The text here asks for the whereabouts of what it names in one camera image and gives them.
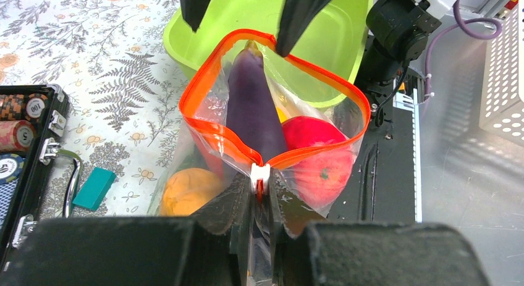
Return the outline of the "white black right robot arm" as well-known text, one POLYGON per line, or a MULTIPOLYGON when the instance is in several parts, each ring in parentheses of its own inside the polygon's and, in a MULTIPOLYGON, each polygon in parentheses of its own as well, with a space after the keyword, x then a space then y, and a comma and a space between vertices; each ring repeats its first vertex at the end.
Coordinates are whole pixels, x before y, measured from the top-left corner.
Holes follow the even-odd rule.
POLYGON ((278 54, 299 55, 378 95, 398 69, 418 59, 441 24, 437 0, 180 0, 180 17, 196 37, 218 29, 267 25, 278 54))

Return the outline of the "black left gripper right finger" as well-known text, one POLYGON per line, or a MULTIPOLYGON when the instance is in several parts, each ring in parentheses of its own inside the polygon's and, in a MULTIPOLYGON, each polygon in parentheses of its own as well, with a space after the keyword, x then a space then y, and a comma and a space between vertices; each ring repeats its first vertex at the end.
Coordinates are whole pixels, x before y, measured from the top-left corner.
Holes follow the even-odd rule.
POLYGON ((489 285, 471 244, 442 224, 330 222, 268 179, 277 285, 489 285))

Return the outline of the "purple toy eggplant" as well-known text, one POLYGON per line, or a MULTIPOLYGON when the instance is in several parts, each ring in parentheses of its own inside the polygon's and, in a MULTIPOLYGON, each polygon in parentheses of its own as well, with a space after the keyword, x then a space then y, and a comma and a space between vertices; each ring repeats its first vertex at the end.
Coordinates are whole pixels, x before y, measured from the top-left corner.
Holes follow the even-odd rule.
POLYGON ((264 57, 253 40, 236 55, 227 79, 226 127, 263 162, 288 151, 264 72, 264 57))

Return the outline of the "clear zip top bag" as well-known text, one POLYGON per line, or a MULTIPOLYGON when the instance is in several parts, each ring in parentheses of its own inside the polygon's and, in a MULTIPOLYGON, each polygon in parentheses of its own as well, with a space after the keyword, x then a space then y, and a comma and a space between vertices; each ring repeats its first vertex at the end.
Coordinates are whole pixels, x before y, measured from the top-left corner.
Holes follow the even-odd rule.
POLYGON ((326 219, 349 181, 370 105, 348 81, 274 53, 270 34, 227 34, 179 101, 171 165, 149 212, 170 225, 176 285, 347 283, 326 219))

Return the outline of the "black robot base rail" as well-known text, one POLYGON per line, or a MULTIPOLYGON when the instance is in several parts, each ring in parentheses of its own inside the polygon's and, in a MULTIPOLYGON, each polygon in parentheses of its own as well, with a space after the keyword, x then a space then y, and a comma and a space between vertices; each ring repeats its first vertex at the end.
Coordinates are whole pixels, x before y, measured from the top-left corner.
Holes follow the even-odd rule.
POLYGON ((413 92, 400 91, 382 109, 384 122, 374 121, 363 137, 348 184, 332 205, 336 222, 417 221, 415 108, 413 92))

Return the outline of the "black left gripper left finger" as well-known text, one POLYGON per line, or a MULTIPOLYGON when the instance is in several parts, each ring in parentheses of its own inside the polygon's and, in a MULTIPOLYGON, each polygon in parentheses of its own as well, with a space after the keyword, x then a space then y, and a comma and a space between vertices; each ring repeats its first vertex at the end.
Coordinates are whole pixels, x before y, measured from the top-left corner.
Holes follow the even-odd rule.
POLYGON ((245 285, 251 182, 187 217, 72 217, 39 222, 2 285, 245 285))

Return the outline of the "orange toy mandarin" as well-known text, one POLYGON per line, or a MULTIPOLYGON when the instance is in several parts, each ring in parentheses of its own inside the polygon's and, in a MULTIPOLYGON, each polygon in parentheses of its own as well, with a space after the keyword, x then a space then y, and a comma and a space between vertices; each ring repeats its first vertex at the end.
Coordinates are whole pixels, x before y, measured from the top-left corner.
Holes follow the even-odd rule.
POLYGON ((159 214, 189 216, 224 189, 223 181, 211 171, 200 168, 178 171, 166 183, 159 214))

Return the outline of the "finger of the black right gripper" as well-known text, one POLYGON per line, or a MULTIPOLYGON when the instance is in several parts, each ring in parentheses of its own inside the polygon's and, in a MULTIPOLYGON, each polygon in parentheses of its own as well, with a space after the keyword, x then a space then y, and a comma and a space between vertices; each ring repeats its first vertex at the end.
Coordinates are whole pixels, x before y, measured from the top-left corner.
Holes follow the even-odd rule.
POLYGON ((180 9, 183 20, 196 33, 211 0, 180 0, 180 9))
POLYGON ((285 0, 276 38, 276 53, 287 57, 312 20, 332 0, 285 0))

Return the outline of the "yellow toy bell pepper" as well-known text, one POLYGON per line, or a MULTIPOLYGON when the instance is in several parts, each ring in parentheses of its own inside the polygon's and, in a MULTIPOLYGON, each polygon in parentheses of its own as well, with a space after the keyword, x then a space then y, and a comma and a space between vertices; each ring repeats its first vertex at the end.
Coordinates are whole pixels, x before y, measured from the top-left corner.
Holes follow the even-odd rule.
POLYGON ((278 118, 279 118, 279 122, 281 124, 283 124, 285 121, 287 121, 289 119, 289 116, 287 114, 287 112, 284 110, 283 107, 276 107, 276 111, 277 111, 277 115, 278 115, 278 118))

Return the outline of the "red toy apple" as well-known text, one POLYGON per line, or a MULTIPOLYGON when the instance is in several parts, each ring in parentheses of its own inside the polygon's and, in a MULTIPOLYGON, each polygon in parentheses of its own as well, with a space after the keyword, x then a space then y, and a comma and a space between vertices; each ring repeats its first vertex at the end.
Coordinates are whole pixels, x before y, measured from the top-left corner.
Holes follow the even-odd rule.
MULTIPOLYGON (((346 136, 330 122, 297 116, 282 123, 290 150, 311 146, 328 146, 343 142, 346 136)), ((335 201, 344 190, 356 156, 351 147, 323 151, 294 166, 295 182, 301 199, 315 209, 335 201)))

